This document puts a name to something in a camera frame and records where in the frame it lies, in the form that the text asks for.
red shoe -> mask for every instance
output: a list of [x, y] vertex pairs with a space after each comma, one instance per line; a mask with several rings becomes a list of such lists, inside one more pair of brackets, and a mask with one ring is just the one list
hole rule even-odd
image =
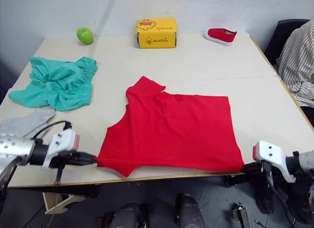
[[217, 42], [222, 45], [232, 45], [236, 36], [236, 31], [230, 31], [224, 28], [208, 28], [204, 31], [204, 37], [207, 40]]

black cable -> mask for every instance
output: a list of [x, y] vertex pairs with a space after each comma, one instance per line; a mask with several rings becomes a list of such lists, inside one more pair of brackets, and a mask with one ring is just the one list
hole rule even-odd
[[28, 226], [29, 223], [31, 223], [31, 221], [37, 216], [37, 214], [41, 211], [41, 209], [43, 209], [45, 205], [42, 205], [38, 211], [28, 220], [28, 222], [26, 222], [21, 228], [26, 228]]
[[263, 228], [267, 228], [266, 226], [264, 226], [260, 221], [258, 221], [258, 220], [254, 220], [254, 222], [257, 224], [257, 225], [259, 225], [259, 226], [261, 226], [261, 227], [263, 227]]
[[277, 197], [277, 199], [279, 199], [281, 205], [283, 206], [284, 212], [285, 212], [285, 216], [288, 220], [288, 223], [290, 225], [291, 228], [294, 228], [293, 226], [293, 222], [290, 220], [289, 214], [288, 214], [288, 206], [287, 203], [283, 201], [283, 199], [280, 197], [280, 195], [278, 194], [277, 190], [275, 189], [274, 185], [271, 183], [270, 179], [268, 177], [266, 177], [267, 182], [271, 188], [271, 190], [273, 191], [273, 193], [275, 194], [275, 196]]
[[267, 219], [266, 219], [266, 224], [265, 224], [266, 228], [267, 228], [268, 218], [269, 218], [269, 214], [267, 215]]
[[17, 166], [15, 165], [15, 166], [13, 167], [11, 173], [10, 173], [10, 176], [9, 176], [7, 182], [4, 184], [3, 190], [2, 190], [2, 192], [1, 192], [1, 194], [0, 194], [0, 216], [1, 216], [1, 213], [2, 213], [2, 211], [3, 211], [4, 201], [5, 201], [5, 198], [6, 198], [6, 192], [7, 192], [7, 189], [8, 189], [8, 185], [9, 185], [10, 180], [12, 179], [12, 176], [13, 176], [13, 174], [14, 174], [16, 168], [17, 168]]
[[63, 121], [56, 121], [56, 122], [54, 122], [54, 123], [52, 123], [52, 124], [50, 124], [50, 125], [44, 127], [44, 128], [41, 129], [39, 132], [37, 132], [37, 133], [33, 136], [32, 140], [36, 139], [36, 137], [39, 136], [39, 134], [42, 133], [44, 130], [46, 130], [46, 129], [48, 129], [48, 128], [50, 128], [50, 127], [56, 125], [56, 124], [63, 123], [63, 122], [65, 123], [65, 126], [64, 126], [63, 130], [66, 130], [66, 129], [72, 127], [72, 126], [71, 126], [71, 123], [68, 122], [68, 121], [64, 121], [64, 120], [63, 120]]

red t-shirt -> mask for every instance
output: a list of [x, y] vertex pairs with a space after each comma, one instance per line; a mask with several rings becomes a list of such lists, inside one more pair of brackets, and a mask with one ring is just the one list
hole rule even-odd
[[128, 176], [140, 166], [237, 172], [244, 165], [228, 97], [168, 94], [142, 77], [127, 90], [126, 113], [108, 127], [97, 159]]

table edge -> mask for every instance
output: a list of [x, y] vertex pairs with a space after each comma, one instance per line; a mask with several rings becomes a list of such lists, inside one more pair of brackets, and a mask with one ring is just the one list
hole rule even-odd
[[[202, 177], [202, 176], [224, 176], [224, 175], [238, 175], [241, 172], [227, 172], [227, 173], [218, 173], [218, 172], [201, 172], [201, 173], [189, 173], [182, 175], [160, 175], [160, 176], [148, 176], [148, 177], [136, 177], [136, 178], [124, 178], [124, 179], [115, 179], [115, 180], [100, 180], [100, 181], [90, 181], [90, 182], [73, 182], [73, 183], [64, 183], [59, 185], [62, 186], [73, 186], [73, 185], [90, 185], [90, 184], [106, 184], [106, 183], [116, 183], [116, 182], [127, 182], [127, 181], [142, 181], [142, 180], [157, 180], [157, 179], [173, 179], [173, 178], [189, 178], [189, 177]], [[45, 185], [13, 185], [8, 186], [8, 188], [38, 188], [38, 187], [54, 187], [54, 184], [45, 184]]]

yellow box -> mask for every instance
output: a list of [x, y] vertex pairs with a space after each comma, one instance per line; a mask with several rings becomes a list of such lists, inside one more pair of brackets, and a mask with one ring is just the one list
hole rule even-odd
[[135, 35], [140, 48], [174, 48], [177, 26], [174, 18], [138, 20]]

